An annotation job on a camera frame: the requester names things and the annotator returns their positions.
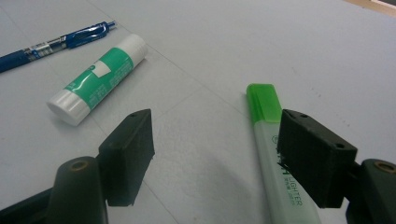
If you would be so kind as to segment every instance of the highlighter cap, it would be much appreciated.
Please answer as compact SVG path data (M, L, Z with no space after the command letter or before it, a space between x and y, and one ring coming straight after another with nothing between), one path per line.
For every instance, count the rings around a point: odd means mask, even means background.
M247 101L253 123L260 120L264 120L269 123L280 123L282 107L277 99L275 87L273 85L248 85Z

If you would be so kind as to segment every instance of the green highlighter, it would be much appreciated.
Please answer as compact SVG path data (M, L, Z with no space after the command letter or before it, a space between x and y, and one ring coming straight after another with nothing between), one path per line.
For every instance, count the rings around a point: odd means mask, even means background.
M247 100L271 219L274 224L317 224L318 211L297 180L278 162L277 136L282 108L271 84L250 84Z

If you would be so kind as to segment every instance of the pen clip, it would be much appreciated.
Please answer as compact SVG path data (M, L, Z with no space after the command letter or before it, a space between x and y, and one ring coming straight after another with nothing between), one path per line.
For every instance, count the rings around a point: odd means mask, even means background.
M76 48L78 46L105 37L109 32L110 28L115 25L116 23L114 21L109 23L105 21L97 23L93 26L65 35L64 43L66 44L66 47L68 49Z

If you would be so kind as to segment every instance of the screw hole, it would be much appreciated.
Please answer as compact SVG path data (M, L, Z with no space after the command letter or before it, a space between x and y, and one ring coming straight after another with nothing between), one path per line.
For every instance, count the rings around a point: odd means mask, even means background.
M88 166L87 161L75 161L70 165L71 171L80 171L85 169Z
M390 174L396 174L396 167L392 164L389 164L389 163L386 163L383 161L376 161L375 166L384 172L387 172Z
M345 148L345 146L343 144L341 144L341 143L337 143L337 144L335 144L335 146L338 147L338 148Z

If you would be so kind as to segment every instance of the white table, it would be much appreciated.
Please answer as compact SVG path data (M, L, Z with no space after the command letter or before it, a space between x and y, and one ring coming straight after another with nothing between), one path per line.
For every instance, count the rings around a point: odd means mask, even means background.
M96 24L108 37L0 75L0 208L52 186L57 168L96 156L114 128L151 108L156 155L135 206L115 223L271 223L246 99L273 83L359 149L396 162L396 20L341 0L0 2L0 55ZM146 60L77 127L46 101L129 33ZM341 209L322 223L346 223Z

